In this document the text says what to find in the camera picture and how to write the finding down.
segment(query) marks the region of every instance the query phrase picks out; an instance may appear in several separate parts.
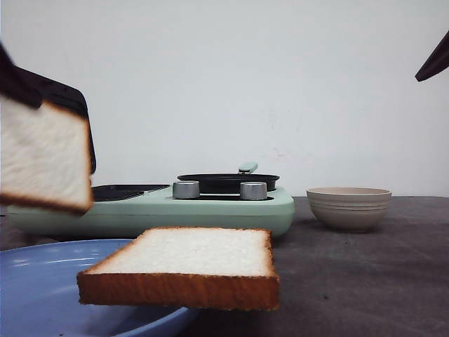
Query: gray countertop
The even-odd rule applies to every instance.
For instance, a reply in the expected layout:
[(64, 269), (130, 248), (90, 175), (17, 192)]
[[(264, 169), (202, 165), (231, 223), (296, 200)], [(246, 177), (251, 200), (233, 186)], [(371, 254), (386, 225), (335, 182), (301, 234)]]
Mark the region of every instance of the gray countertop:
[[(307, 199), (275, 239), (274, 312), (202, 310), (180, 336), (447, 336), (449, 198), (394, 197), (378, 230), (325, 229)], [(55, 242), (4, 220), (1, 248)]]

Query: silver knob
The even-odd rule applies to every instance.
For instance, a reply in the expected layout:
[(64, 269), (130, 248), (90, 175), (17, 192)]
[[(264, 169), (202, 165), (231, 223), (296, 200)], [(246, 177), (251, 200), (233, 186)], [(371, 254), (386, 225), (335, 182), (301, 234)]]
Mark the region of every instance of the silver knob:
[(265, 200), (267, 198), (267, 183), (247, 182), (240, 184), (240, 199)]
[(173, 183), (173, 198), (195, 199), (199, 197), (198, 181), (177, 181)]

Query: ceramic bowl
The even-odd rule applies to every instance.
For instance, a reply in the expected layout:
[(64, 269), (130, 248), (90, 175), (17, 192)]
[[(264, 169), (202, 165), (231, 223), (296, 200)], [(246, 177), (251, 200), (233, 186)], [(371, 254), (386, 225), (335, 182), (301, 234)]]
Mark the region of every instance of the ceramic bowl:
[(385, 216), (391, 192), (362, 187), (320, 187), (307, 190), (307, 197), (313, 214), (329, 228), (366, 232)]

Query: floating bread slice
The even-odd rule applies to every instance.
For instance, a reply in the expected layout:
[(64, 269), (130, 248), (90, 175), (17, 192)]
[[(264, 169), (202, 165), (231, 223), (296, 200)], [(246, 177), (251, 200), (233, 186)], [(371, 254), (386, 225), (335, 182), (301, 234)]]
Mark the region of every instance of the floating bread slice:
[(266, 230), (160, 227), (77, 275), (80, 302), (273, 310), (279, 276)]
[(93, 203), (88, 121), (0, 95), (0, 204), (84, 213)]

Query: blue plate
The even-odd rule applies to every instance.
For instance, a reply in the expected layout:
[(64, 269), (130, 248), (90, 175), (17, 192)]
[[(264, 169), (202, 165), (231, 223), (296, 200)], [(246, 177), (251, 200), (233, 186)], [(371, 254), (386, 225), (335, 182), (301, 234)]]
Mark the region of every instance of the blue plate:
[(43, 244), (0, 253), (1, 336), (174, 336), (196, 309), (79, 304), (76, 274), (129, 240)]

